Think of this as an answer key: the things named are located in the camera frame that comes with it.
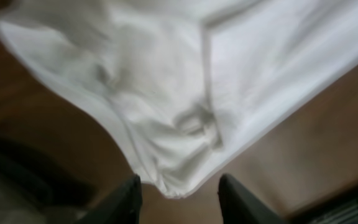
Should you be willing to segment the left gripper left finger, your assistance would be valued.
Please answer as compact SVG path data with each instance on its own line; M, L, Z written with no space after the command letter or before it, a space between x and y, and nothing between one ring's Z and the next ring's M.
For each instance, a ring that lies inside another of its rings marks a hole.
M76 224L139 224L141 207L141 181L133 175Z

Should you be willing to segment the white t-shirt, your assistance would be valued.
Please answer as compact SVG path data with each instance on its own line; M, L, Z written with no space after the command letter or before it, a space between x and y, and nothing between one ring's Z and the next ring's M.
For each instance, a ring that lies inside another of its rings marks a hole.
M180 198L358 64L358 0L13 1L0 41Z

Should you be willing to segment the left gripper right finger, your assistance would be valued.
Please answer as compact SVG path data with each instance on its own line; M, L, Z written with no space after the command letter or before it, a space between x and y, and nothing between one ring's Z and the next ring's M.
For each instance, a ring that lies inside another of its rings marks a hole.
M224 224L286 224L230 174L223 174L218 187Z

